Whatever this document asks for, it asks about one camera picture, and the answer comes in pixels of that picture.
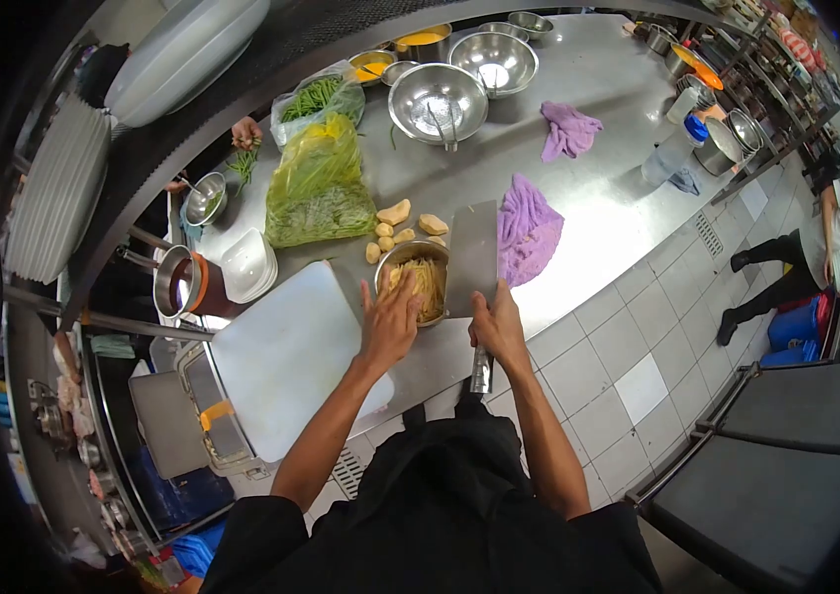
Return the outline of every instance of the purple cloth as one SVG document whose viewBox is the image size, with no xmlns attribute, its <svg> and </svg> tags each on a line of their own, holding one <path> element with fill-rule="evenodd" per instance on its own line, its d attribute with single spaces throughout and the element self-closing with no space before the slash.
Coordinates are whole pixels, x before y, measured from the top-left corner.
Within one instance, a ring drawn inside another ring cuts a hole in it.
<svg viewBox="0 0 840 594">
<path fill-rule="evenodd" d="M 555 254 L 564 218 L 521 173 L 512 176 L 498 209 L 498 275 L 518 287 L 537 277 Z"/>
<path fill-rule="evenodd" d="M 568 103 L 545 101 L 542 114 L 552 128 L 542 150 L 543 162 L 556 160 L 561 153 L 575 159 L 592 148 L 594 135 L 604 128 L 599 120 L 586 116 Z"/>
</svg>

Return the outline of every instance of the black pants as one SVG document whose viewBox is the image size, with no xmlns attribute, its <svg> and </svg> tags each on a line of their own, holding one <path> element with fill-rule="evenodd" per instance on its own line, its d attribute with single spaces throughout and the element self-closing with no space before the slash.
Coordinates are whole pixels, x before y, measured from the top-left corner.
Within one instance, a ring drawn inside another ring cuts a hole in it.
<svg viewBox="0 0 840 594">
<path fill-rule="evenodd" d="M 803 246 L 799 242 L 799 229 L 789 235 L 763 242 L 747 250 L 746 255 L 749 256 L 751 263 L 780 260 L 792 264 L 792 269 L 756 297 L 736 308 L 737 323 L 766 314 L 774 307 L 788 301 L 812 297 L 819 292 L 819 285 L 812 279 L 812 273 L 809 272 L 809 265 L 803 255 Z"/>
</svg>

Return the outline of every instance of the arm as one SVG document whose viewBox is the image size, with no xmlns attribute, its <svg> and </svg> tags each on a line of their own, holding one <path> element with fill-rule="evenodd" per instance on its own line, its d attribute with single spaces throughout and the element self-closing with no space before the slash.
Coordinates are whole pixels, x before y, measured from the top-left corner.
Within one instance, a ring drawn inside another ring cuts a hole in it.
<svg viewBox="0 0 840 594">
<path fill-rule="evenodd" d="M 590 512 L 584 471 L 532 372 L 519 307 L 505 280 L 491 309 L 480 293 L 473 294 L 473 309 L 470 342 L 482 343 L 509 376 L 536 497 L 566 520 Z"/>
<path fill-rule="evenodd" d="M 307 511 L 321 492 L 370 388 L 406 355 L 413 344 L 417 334 L 417 311 L 423 299 L 423 296 L 414 296 L 415 284 L 416 277 L 408 272 L 391 290 L 390 269 L 385 267 L 381 272 L 377 303 L 374 303 L 366 281 L 361 280 L 364 306 L 361 351 L 350 363 L 341 383 L 288 450 L 274 475 L 271 495 L 290 499 L 301 511 Z"/>
</svg>

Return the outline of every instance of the floor drain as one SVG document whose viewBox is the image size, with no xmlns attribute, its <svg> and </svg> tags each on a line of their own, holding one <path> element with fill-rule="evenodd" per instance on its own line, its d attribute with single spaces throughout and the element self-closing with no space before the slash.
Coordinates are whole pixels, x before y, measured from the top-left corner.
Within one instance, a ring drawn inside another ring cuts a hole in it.
<svg viewBox="0 0 840 594">
<path fill-rule="evenodd" d="M 697 216 L 693 218 L 693 226 L 697 228 L 697 233 L 704 245 L 707 246 L 707 251 L 711 253 L 711 257 L 723 254 L 723 244 L 713 231 L 713 227 L 711 227 L 711 223 L 704 216 L 704 213 L 697 213 Z"/>
</svg>

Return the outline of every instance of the hand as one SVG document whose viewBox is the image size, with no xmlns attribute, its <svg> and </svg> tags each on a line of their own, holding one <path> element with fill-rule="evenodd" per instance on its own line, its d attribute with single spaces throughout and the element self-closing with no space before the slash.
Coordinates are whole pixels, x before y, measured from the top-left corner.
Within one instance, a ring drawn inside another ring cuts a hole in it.
<svg viewBox="0 0 840 594">
<path fill-rule="evenodd" d="M 378 377 L 406 356 L 417 336 L 417 313 L 424 296 L 413 294 L 415 286 L 416 274 L 408 270 L 397 286 L 390 289 L 390 268 L 384 266 L 380 271 L 377 303 L 374 303 L 366 280 L 361 280 L 364 330 L 358 356 Z"/>
<path fill-rule="evenodd" d="M 472 295 L 473 323 L 469 324 L 469 344 L 483 345 L 507 372 L 520 366 L 532 369 L 529 351 L 525 348 L 519 306 L 512 299 L 505 279 L 498 280 L 496 300 L 488 307 L 479 291 Z"/>
<path fill-rule="evenodd" d="M 261 128 L 251 116 L 245 116 L 232 126 L 232 144 L 242 150 L 251 150 L 261 143 Z"/>
</svg>

